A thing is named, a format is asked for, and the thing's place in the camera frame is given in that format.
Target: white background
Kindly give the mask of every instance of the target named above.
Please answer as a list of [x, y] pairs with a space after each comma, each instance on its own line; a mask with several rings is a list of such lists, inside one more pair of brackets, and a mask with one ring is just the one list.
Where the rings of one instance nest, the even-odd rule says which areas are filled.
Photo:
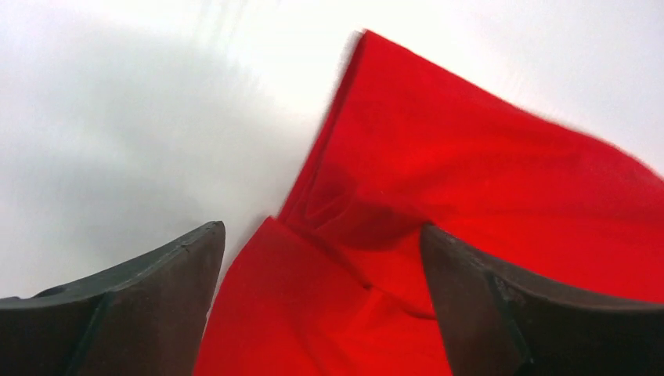
[[664, 172], [659, 0], [0, 0], [0, 296], [213, 219], [226, 268], [364, 27]]

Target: wrinkled fabric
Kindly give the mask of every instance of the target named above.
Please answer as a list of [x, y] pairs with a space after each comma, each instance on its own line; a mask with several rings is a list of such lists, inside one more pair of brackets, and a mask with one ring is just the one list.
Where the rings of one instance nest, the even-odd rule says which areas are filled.
[[664, 302], [658, 176], [367, 31], [283, 210], [226, 274], [195, 374], [450, 374], [427, 222], [562, 283]]

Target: red fabric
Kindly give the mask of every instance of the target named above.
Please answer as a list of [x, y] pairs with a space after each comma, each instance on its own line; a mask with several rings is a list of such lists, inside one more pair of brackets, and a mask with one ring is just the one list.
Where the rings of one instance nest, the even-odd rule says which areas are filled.
[[561, 282], [664, 302], [661, 179], [366, 32], [279, 218], [226, 274], [196, 375], [449, 374], [425, 222]]

